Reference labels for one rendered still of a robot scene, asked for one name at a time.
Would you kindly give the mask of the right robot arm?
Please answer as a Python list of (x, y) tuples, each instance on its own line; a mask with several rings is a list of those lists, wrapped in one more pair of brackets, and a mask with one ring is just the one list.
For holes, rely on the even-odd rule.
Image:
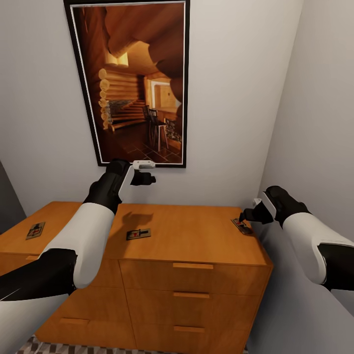
[(279, 186), (268, 188), (243, 220), (280, 223), (306, 277), (326, 287), (354, 317), (354, 242), (338, 234)]

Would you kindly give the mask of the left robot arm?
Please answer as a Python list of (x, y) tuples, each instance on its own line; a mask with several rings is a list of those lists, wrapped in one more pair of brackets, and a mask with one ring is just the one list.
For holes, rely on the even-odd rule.
[(38, 259), (0, 276), (0, 354), (16, 354), (101, 265), (118, 205), (130, 185), (156, 183), (151, 160), (113, 158), (89, 195)]

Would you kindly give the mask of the mousetrap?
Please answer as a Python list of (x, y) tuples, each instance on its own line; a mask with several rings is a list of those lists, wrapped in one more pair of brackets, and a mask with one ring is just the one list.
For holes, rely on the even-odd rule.
[(45, 222), (33, 224), (31, 226), (31, 229), (29, 230), (29, 233), (27, 235), (26, 240), (39, 237), (42, 233), (43, 227), (44, 227)]
[(248, 226), (244, 222), (239, 222), (239, 218), (232, 219), (231, 220), (237, 227), (238, 229), (244, 234), (252, 234), (253, 232), (248, 228)]
[(145, 238), (150, 236), (151, 236), (150, 228), (143, 229), (143, 230), (133, 230), (127, 232), (126, 240), (133, 240), (133, 239)]

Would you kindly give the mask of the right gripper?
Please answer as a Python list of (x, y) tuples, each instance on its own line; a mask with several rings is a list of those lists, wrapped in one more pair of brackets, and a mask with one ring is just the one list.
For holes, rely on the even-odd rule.
[(247, 221), (257, 221), (262, 223), (273, 222), (273, 216), (262, 214), (259, 211), (258, 206), (256, 206), (255, 208), (246, 208), (244, 212), (241, 212), (239, 217), (239, 222), (242, 222), (245, 219)]

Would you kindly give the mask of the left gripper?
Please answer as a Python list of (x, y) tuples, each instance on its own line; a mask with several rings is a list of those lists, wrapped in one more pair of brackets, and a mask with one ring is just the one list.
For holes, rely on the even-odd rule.
[[(136, 170), (136, 169), (135, 169)], [(141, 173), (138, 170), (138, 179), (135, 183), (130, 184), (130, 185), (151, 185), (151, 183), (156, 183), (155, 176), (151, 176), (151, 173)]]

